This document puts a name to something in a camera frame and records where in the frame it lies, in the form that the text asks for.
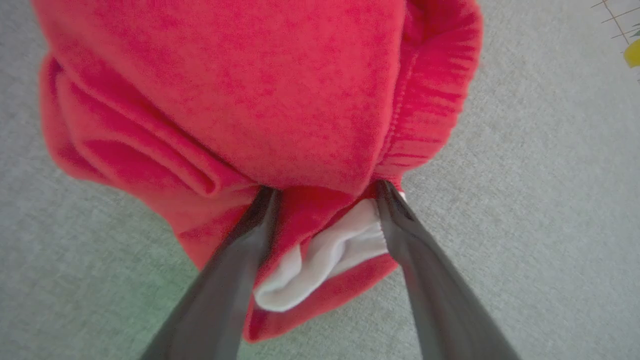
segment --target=red fabric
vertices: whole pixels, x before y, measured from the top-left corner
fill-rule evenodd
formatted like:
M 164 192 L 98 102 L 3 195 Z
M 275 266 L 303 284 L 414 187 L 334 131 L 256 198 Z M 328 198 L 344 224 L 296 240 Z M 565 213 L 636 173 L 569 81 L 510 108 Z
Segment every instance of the red fabric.
M 71 176 L 162 215 L 198 268 L 259 184 L 283 189 L 258 282 L 373 180 L 399 184 L 440 150 L 481 46 L 473 0 L 167 3 L 33 0 L 51 47 L 45 141 Z M 285 313 L 252 304 L 245 338 L 283 334 L 395 266 L 372 259 Z

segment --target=yellow fruit print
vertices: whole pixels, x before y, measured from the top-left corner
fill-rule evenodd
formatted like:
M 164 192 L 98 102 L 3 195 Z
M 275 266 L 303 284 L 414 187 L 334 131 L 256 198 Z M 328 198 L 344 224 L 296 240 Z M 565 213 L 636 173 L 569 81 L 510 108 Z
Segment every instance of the yellow fruit print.
M 640 37 L 640 30 L 637 33 L 631 35 L 631 37 Z M 629 67 L 640 66 L 640 38 L 636 41 L 632 42 L 627 50 L 623 53 L 625 60 L 627 61 L 627 65 Z

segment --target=red garment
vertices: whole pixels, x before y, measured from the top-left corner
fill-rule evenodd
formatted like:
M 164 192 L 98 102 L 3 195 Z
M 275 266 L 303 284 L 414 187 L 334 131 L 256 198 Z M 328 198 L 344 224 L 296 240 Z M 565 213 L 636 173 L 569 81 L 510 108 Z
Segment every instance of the red garment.
M 375 179 L 440 150 L 481 46 L 474 0 L 167 3 L 33 0 L 45 140 L 71 176 L 162 215 L 198 268 L 259 184 L 283 189 L 258 282 Z M 395 266 L 369 260 L 284 313 L 251 305 L 244 336 L 283 334 Z

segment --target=red clothing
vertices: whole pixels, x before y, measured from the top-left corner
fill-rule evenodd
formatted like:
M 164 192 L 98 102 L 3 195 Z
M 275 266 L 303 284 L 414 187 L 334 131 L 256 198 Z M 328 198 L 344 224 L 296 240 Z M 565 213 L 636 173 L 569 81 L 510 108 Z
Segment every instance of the red clothing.
M 198 268 L 259 184 L 284 190 L 258 282 L 372 181 L 398 184 L 440 150 L 481 46 L 474 0 L 33 3 L 54 161 L 141 199 Z M 395 266 L 366 261 L 284 313 L 252 305 L 245 338 L 283 334 Z

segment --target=gray carpet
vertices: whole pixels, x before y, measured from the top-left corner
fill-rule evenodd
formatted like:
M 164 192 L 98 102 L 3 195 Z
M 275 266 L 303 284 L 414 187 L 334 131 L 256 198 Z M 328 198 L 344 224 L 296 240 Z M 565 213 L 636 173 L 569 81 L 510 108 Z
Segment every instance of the gray carpet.
M 482 3 L 465 113 L 410 203 L 523 359 L 637 359 L 640 86 L 581 0 Z M 195 270 L 138 201 L 51 163 L 32 16 L 0 2 L 0 359 L 135 359 Z M 239 358 L 418 359 L 401 275 Z

